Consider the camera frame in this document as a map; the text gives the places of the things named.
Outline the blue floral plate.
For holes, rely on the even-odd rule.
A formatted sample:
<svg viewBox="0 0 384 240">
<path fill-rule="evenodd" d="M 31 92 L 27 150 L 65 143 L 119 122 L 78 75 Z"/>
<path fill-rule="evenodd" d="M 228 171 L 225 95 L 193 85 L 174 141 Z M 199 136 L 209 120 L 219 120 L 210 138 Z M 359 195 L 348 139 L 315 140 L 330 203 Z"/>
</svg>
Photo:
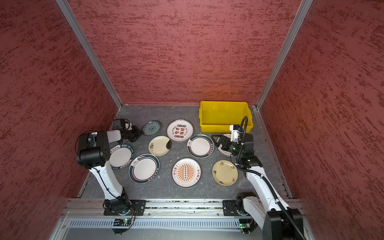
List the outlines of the blue floral plate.
<svg viewBox="0 0 384 240">
<path fill-rule="evenodd" d="M 149 121 L 142 128 L 143 135 L 146 137 L 156 135 L 161 130 L 161 126 L 159 121 Z"/>
</svg>

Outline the wide green rim lettered plate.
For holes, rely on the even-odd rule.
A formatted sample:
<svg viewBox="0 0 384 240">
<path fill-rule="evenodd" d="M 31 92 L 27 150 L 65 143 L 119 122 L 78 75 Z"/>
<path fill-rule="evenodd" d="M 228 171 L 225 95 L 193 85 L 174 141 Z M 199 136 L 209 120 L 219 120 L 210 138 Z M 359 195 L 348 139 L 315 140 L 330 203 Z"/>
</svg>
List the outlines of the wide green rim lettered plate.
<svg viewBox="0 0 384 240">
<path fill-rule="evenodd" d="M 129 144 L 120 144 L 110 150 L 110 165 L 112 170 L 121 170 L 129 167 L 135 159 L 135 148 Z"/>
</svg>

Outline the cream plate green patch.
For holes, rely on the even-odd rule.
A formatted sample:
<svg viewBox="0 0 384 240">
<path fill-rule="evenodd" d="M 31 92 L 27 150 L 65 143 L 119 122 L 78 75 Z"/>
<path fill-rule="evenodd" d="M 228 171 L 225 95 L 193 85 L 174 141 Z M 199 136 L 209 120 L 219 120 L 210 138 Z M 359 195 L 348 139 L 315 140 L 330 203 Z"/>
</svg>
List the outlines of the cream plate green patch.
<svg viewBox="0 0 384 240">
<path fill-rule="evenodd" d="M 149 143 L 149 152 L 157 157 L 167 154 L 172 146 L 171 140 L 166 136 L 153 138 Z"/>
</svg>

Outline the green red rim plate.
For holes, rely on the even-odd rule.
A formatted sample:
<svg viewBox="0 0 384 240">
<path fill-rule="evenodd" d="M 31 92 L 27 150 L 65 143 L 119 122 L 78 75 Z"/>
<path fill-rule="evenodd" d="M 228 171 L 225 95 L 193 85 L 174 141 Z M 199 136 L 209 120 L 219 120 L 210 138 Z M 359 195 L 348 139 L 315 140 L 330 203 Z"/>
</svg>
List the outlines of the green red rim plate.
<svg viewBox="0 0 384 240">
<path fill-rule="evenodd" d="M 153 180 L 159 170 L 159 159 L 151 154 L 143 154 L 131 162 L 129 166 L 129 176 L 133 182 L 143 184 Z"/>
</svg>

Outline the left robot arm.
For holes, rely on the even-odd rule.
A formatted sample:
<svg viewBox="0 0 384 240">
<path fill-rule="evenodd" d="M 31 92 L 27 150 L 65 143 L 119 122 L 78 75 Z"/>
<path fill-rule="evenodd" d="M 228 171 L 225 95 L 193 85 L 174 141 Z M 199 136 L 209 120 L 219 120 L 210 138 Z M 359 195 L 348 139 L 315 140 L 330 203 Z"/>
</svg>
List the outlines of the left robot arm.
<svg viewBox="0 0 384 240">
<path fill-rule="evenodd" d="M 129 120 L 115 119 L 111 131 L 85 131 L 75 143 L 78 164 L 94 175 L 103 190 L 105 215 L 124 216 L 135 211 L 124 187 L 113 173 L 110 143 L 123 140 L 134 142 L 142 135 L 143 131 Z"/>
</svg>

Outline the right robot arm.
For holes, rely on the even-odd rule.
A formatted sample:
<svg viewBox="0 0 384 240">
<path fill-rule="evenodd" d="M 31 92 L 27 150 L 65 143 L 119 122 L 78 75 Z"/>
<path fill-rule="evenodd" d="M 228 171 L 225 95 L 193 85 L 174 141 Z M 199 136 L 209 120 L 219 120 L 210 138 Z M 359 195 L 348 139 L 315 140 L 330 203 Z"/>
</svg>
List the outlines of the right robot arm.
<svg viewBox="0 0 384 240">
<path fill-rule="evenodd" d="M 252 217 L 262 230 L 264 240 L 304 240 L 303 216 L 283 200 L 268 179 L 255 155 L 253 136 L 245 134 L 232 141 L 224 135 L 213 135 L 212 139 L 218 149 L 236 158 L 235 167 L 244 173 L 256 190 L 256 197 L 238 195 L 238 212 Z"/>
</svg>

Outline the yellow plastic bin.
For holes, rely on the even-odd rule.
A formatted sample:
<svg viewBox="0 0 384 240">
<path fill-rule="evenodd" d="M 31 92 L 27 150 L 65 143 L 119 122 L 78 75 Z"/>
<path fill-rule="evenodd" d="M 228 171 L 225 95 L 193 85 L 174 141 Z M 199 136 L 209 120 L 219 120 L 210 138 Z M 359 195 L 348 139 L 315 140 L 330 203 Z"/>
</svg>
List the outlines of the yellow plastic bin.
<svg viewBox="0 0 384 240">
<path fill-rule="evenodd" d="M 253 116 L 246 102 L 200 103 L 199 118 L 203 133 L 230 133 L 230 125 L 240 125 L 243 118 L 248 117 L 247 133 L 254 127 Z"/>
</svg>

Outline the green rim plate centre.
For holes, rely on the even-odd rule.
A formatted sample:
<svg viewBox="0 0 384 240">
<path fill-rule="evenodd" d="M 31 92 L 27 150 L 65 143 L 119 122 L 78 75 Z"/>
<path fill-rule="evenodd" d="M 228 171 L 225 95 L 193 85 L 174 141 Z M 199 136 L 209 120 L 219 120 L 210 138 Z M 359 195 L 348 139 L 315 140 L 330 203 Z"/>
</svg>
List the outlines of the green rim plate centre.
<svg viewBox="0 0 384 240">
<path fill-rule="evenodd" d="M 207 158 L 214 152 L 214 149 L 214 142 L 207 135 L 194 135 L 187 142 L 187 150 L 195 158 Z"/>
</svg>

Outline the orange sunburst plate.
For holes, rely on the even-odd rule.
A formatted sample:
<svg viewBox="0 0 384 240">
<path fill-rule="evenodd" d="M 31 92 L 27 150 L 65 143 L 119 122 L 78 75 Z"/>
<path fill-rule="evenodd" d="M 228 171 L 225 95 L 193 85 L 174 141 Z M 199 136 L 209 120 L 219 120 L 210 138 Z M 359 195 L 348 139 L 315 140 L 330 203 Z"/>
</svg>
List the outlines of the orange sunburst plate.
<svg viewBox="0 0 384 240">
<path fill-rule="evenodd" d="M 172 168 L 174 183 L 183 189 L 194 187 L 201 179 L 202 170 L 199 163 L 191 158 L 184 158 L 175 163 Z"/>
</svg>

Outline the circuit board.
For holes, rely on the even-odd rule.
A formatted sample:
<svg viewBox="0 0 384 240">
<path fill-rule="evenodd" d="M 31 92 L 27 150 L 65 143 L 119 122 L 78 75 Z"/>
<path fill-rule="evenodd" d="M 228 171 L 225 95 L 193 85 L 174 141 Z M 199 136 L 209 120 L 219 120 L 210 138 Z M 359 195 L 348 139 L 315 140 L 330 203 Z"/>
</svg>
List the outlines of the circuit board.
<svg viewBox="0 0 384 240">
<path fill-rule="evenodd" d="M 132 221 L 128 219 L 114 219 L 112 231 L 115 235 L 128 231 L 132 226 Z"/>
<path fill-rule="evenodd" d="M 255 229 L 254 219 L 239 219 L 238 229 L 243 235 L 250 235 Z"/>
</svg>

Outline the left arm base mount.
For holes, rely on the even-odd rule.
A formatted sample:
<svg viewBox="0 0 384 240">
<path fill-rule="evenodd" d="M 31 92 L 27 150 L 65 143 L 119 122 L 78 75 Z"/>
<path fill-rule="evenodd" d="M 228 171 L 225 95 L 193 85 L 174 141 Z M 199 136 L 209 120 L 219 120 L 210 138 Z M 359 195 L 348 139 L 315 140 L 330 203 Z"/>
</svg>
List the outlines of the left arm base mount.
<svg viewBox="0 0 384 240">
<path fill-rule="evenodd" d="M 144 214 L 144 210 L 146 207 L 146 200 L 130 200 L 131 206 L 129 208 L 124 209 L 124 214 L 119 211 L 113 211 L 106 207 L 105 204 L 103 204 L 104 207 L 104 216 L 142 216 Z"/>
</svg>

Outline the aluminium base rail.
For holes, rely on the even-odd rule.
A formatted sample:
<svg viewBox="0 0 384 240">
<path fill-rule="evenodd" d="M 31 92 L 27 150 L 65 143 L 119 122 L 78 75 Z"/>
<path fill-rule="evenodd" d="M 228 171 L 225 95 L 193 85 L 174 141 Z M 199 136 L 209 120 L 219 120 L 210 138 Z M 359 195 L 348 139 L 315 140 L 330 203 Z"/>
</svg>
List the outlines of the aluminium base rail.
<svg viewBox="0 0 384 240">
<path fill-rule="evenodd" d="M 227 217 L 222 199 L 146 199 L 142 216 L 104 216 L 102 200 L 75 198 L 68 200 L 51 235 L 53 240 L 263 240 L 262 230 L 255 224 L 250 235 L 243 235 L 239 219 Z M 303 216 L 305 239 L 313 239 L 299 200 L 287 204 Z M 114 219 L 132 221 L 131 228 L 115 235 Z"/>
</svg>

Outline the aluminium corner post right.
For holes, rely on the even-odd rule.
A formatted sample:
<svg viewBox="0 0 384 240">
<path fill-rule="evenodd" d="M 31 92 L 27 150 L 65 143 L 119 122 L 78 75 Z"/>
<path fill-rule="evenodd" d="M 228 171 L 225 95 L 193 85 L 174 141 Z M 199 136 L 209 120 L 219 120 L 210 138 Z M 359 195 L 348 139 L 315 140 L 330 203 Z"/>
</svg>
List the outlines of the aluminium corner post right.
<svg viewBox="0 0 384 240">
<path fill-rule="evenodd" d="M 288 55 L 288 52 L 300 30 L 301 25 L 303 24 L 303 21 L 313 3 L 313 0 L 302 0 L 301 4 L 299 5 L 298 11 L 293 19 L 293 22 L 290 26 L 290 29 L 287 33 L 287 36 L 283 42 L 283 45 L 279 51 L 278 57 L 272 67 L 272 70 L 270 72 L 269 77 L 267 78 L 267 82 L 265 87 L 263 88 L 261 95 L 258 99 L 258 102 L 256 104 L 256 110 L 260 111 L 262 108 L 262 105 L 264 101 L 267 98 L 267 95 L 280 71 L 281 66 L 284 63 L 284 60 L 286 56 Z"/>
</svg>

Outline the aluminium corner post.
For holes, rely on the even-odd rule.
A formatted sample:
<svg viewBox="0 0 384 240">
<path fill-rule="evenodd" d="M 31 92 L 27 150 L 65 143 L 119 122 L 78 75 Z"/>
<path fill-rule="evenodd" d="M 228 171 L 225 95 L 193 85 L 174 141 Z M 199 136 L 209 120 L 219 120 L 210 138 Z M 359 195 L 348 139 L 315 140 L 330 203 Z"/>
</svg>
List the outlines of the aluminium corner post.
<svg viewBox="0 0 384 240">
<path fill-rule="evenodd" d="M 109 92 L 110 96 L 112 97 L 113 101 L 115 102 L 117 108 L 120 110 L 123 107 L 123 102 L 120 99 L 117 91 L 115 90 L 110 78 L 108 77 L 106 71 L 104 70 L 100 60 L 98 59 L 95 51 L 93 50 L 88 38 L 86 37 L 80 23 L 76 19 L 76 16 L 71 9 L 68 1 L 65 0 L 56 0 L 56 3 L 58 4 L 61 12 L 63 13 L 64 17 L 66 18 L 67 22 L 69 23 L 71 29 L 73 30 L 74 34 L 76 35 L 77 39 L 79 40 L 81 46 L 83 47 L 84 51 L 86 52 L 89 60 L 91 61 L 93 67 L 95 68 L 96 72 L 98 73 L 99 77 L 101 78 L 102 82 L 104 83 L 107 91 Z"/>
<path fill-rule="evenodd" d="M 288 52 L 300 30 L 301 25 L 303 24 L 303 21 L 313 3 L 313 0 L 302 0 L 301 4 L 299 5 L 298 11 L 293 19 L 293 22 L 290 26 L 290 29 L 287 33 L 287 36 L 283 42 L 283 45 L 279 51 L 278 57 L 272 67 L 272 70 L 270 72 L 269 77 L 267 78 L 267 82 L 265 87 L 263 88 L 261 95 L 258 99 L 258 102 L 256 104 L 256 110 L 260 111 L 262 108 L 262 105 L 264 101 L 267 98 L 267 95 L 280 71 L 281 66 L 284 63 L 284 60 L 286 56 L 288 55 Z"/>
</svg>

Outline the aluminium corner post left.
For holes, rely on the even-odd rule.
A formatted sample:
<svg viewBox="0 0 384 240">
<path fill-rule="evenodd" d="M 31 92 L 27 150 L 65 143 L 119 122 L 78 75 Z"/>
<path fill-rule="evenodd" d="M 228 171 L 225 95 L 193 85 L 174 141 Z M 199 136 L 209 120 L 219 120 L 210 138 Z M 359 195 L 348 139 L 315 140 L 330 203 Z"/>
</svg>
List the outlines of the aluminium corner post left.
<svg viewBox="0 0 384 240">
<path fill-rule="evenodd" d="M 80 23 L 76 19 L 76 16 L 71 9 L 68 1 L 65 0 L 56 0 L 56 3 L 58 4 L 61 12 L 63 13 L 64 17 L 66 18 L 67 22 L 69 23 L 71 29 L 73 30 L 74 34 L 76 35 L 77 39 L 79 40 L 81 46 L 83 47 L 84 51 L 86 52 L 89 60 L 91 61 L 93 67 L 95 68 L 96 72 L 98 73 L 99 77 L 101 78 L 102 82 L 104 83 L 107 91 L 109 92 L 110 96 L 112 97 L 113 101 L 115 102 L 117 108 L 120 110 L 123 107 L 123 102 L 120 99 L 117 91 L 115 90 L 110 78 L 108 77 L 106 71 L 104 70 L 100 60 L 98 59 L 95 51 L 93 50 L 88 38 L 86 37 Z"/>
</svg>

